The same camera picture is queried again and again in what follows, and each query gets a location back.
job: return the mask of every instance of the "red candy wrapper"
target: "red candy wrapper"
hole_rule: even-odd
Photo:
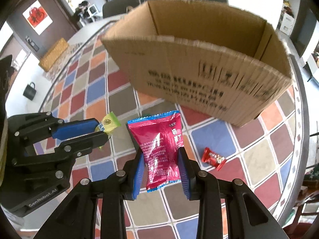
[[[206,147],[202,156],[202,162],[214,166],[216,170],[219,171],[227,160],[225,157],[220,156]]]
[[[147,191],[180,180],[177,149],[184,146],[181,113],[166,112],[130,120],[127,124],[148,166]]]

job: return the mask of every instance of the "round table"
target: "round table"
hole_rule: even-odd
[[[177,109],[182,115],[183,139],[189,158],[219,179],[241,178],[279,220],[293,191],[302,155],[303,106],[298,83],[294,81],[257,119],[241,128],[234,127],[136,91],[100,41],[108,27],[93,35],[70,60],[41,108],[65,121],[89,118],[100,121],[113,111],[122,123],[102,150],[95,149],[76,160],[71,188],[82,178],[93,181],[107,178],[134,158],[136,152],[125,126],[128,120]],[[36,146],[37,153],[52,153],[60,142],[44,140]],[[219,172],[200,161],[205,147],[227,158]],[[128,238],[195,238],[199,202],[186,199],[181,183],[151,193],[146,192],[145,184],[146,174],[137,200],[125,202]],[[96,237],[100,231],[102,200],[98,203]],[[223,232],[227,237],[224,201],[221,204]]]

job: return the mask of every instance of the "brown door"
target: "brown door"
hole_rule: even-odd
[[[36,1],[39,1],[47,16],[52,20],[52,23],[40,34],[34,30],[23,16],[23,13]],[[76,33],[75,27],[68,20],[65,12],[56,0],[22,0],[15,11],[8,17],[7,22],[39,59],[60,38],[68,41]]]

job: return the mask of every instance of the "red poster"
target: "red poster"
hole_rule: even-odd
[[[43,9],[42,6],[39,8],[33,7],[29,11],[29,17],[27,21],[35,28],[40,22],[42,22],[47,17],[47,12]]]

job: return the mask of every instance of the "door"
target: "door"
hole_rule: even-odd
[[[22,0],[7,22],[39,59],[60,38],[68,41],[76,33],[56,0]]]

